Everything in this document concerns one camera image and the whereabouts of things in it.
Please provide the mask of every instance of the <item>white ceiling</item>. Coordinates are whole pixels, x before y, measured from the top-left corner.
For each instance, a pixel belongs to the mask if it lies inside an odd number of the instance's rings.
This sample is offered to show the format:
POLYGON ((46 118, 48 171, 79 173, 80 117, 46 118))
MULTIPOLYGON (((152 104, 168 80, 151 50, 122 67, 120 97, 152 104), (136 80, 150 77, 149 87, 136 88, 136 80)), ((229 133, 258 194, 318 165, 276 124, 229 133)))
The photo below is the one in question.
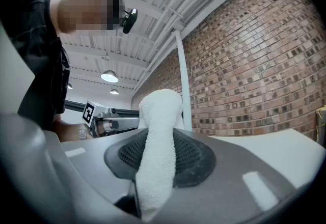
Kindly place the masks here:
POLYGON ((112 86, 100 75, 110 69, 119 78, 115 88, 130 95, 175 48, 171 31, 180 30, 184 38, 224 1, 125 0, 127 9, 137 8, 139 12, 129 34, 119 29, 61 35, 71 63, 71 81, 91 83, 95 91, 107 88, 109 92, 112 86))

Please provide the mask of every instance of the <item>black perforated pad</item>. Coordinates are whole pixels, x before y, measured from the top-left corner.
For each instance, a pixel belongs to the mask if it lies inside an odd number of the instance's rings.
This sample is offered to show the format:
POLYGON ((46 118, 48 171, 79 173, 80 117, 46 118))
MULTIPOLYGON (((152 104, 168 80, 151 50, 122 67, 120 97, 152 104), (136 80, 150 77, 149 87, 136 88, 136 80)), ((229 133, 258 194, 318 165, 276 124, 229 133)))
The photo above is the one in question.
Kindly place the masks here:
MULTIPOLYGON (((148 130, 109 147, 106 165, 119 178, 134 180, 142 161, 148 130)), ((173 133, 176 151, 174 187, 195 186, 206 179, 215 167, 215 155, 205 144, 178 130, 173 133)))

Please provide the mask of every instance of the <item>white cloth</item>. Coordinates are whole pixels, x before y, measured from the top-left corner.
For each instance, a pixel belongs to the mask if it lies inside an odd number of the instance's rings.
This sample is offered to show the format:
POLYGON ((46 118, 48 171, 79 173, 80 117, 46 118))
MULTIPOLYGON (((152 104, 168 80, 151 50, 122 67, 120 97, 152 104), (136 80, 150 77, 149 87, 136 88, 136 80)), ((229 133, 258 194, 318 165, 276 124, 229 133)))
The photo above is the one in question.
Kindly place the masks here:
POLYGON ((184 129, 182 99, 172 90, 154 91, 144 97, 139 111, 139 128, 148 128, 148 136, 136 187, 142 220, 150 221, 172 192, 176 163, 173 128, 184 129))

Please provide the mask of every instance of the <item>black shirt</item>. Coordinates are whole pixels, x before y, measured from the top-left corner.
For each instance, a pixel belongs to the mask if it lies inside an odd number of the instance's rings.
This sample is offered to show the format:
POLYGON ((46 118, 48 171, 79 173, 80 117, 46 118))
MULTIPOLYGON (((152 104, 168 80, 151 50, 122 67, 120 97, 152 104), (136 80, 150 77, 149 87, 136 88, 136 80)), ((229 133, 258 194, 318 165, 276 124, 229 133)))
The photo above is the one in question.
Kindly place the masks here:
POLYGON ((49 12, 50 0, 29 0, 2 16, 13 45, 35 75, 18 113, 49 130, 55 114, 64 112, 69 61, 49 12))

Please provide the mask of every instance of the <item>red brick wall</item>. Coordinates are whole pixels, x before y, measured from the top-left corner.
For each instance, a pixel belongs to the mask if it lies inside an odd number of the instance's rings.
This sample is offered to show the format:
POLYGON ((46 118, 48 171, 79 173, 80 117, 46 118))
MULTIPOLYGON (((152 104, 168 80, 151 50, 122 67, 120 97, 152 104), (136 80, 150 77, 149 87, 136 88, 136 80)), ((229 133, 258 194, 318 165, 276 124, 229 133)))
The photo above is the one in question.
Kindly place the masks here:
MULTIPOLYGON (((294 128, 315 139, 325 105, 326 32, 310 0, 227 0, 184 40, 193 131, 252 135, 294 128)), ((180 93, 177 51, 132 100, 180 93)))

